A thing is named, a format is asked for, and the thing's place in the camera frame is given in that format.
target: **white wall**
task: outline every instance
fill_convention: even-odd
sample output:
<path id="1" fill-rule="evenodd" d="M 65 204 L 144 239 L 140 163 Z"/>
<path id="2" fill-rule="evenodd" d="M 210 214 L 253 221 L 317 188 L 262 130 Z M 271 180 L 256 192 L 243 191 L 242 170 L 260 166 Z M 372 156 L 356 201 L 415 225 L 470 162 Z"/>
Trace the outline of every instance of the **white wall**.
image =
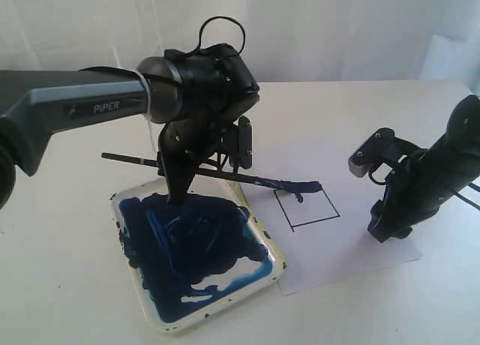
<path id="1" fill-rule="evenodd" d="M 191 50 L 203 20 L 224 14 L 244 24 L 244 57 L 259 81 L 431 78 L 439 68 L 461 78 L 432 43 L 445 29 L 469 41 L 473 27 L 455 29 L 471 15 L 458 9 L 472 3 L 478 0 L 0 0 L 0 68 L 73 70 L 116 59 L 135 67 L 162 48 Z M 240 39 L 222 21 L 205 33 L 205 45 Z M 469 74 L 479 69 L 480 59 L 468 62 Z"/>

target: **blue paint stroke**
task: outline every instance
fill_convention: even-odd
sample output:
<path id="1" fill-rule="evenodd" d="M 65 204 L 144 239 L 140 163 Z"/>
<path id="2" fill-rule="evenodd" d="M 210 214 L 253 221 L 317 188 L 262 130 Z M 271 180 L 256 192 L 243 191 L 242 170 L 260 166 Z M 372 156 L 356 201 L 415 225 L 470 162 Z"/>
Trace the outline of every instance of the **blue paint stroke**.
<path id="1" fill-rule="evenodd" d="M 120 241 L 125 256 L 142 275 L 160 318 L 173 323 L 272 273 L 268 251 L 248 226 L 250 213 L 234 202 L 188 194 L 181 205 L 168 205 L 157 193 L 119 205 L 125 228 Z M 210 275 L 230 270 L 241 257 L 258 262 L 251 274 L 232 279 L 222 291 L 216 285 L 194 289 Z M 183 302 L 184 296 L 210 296 Z"/>

